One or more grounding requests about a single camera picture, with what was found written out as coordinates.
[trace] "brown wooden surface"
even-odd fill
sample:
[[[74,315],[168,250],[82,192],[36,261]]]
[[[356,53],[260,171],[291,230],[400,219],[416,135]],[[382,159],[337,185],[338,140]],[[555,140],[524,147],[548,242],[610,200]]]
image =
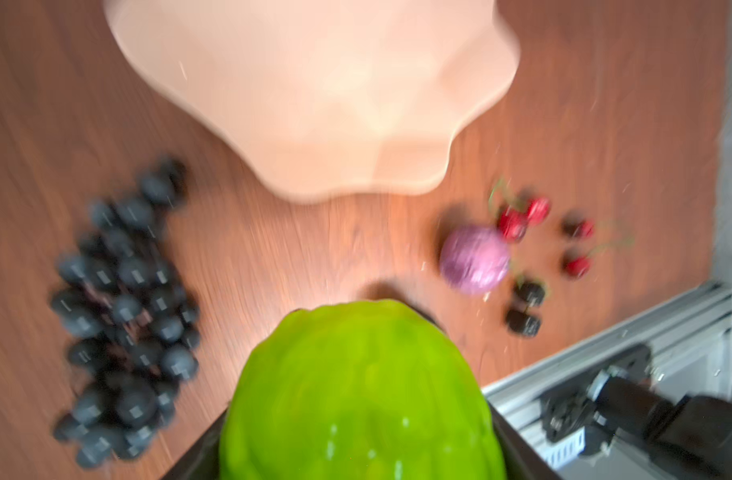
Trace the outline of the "brown wooden surface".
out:
[[[372,296],[380,281],[435,314],[485,385],[706,280],[726,2],[503,0],[500,10],[521,43],[515,82],[454,142],[441,186],[295,206],[134,74],[99,2],[0,0],[0,478],[158,478],[227,406],[247,355],[286,312]],[[70,340],[46,305],[54,260],[86,227],[86,202],[130,187],[164,150],[193,170],[170,250],[203,307],[202,370],[143,460],[83,474],[74,449],[49,437],[73,398]],[[554,201],[515,248],[553,292],[534,340],[502,323],[508,285],[486,301],[438,277],[439,237],[465,218],[488,221],[499,175]],[[562,280],[557,230],[570,208],[630,225],[634,248]]]

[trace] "wooden table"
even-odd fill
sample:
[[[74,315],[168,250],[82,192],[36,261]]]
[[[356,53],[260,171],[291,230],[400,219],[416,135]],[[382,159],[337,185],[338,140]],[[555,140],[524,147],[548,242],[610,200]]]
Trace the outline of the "wooden table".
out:
[[[456,139],[442,185],[297,206],[136,76],[100,2],[0,1],[0,478],[158,478],[227,406],[247,355],[286,312],[379,296],[379,283],[436,315],[482,386],[697,286],[710,267],[727,9],[502,1],[522,48],[515,82]],[[202,370],[141,461],[79,473],[73,448],[49,437],[75,383],[70,339],[46,304],[54,260],[86,228],[86,202],[130,188],[164,150],[193,172],[169,245],[203,307]],[[464,296],[438,276],[440,239],[490,221],[499,176],[554,202],[514,248],[552,290],[533,340],[506,331],[507,284]],[[636,235],[577,282],[560,278],[560,217],[572,208]]]

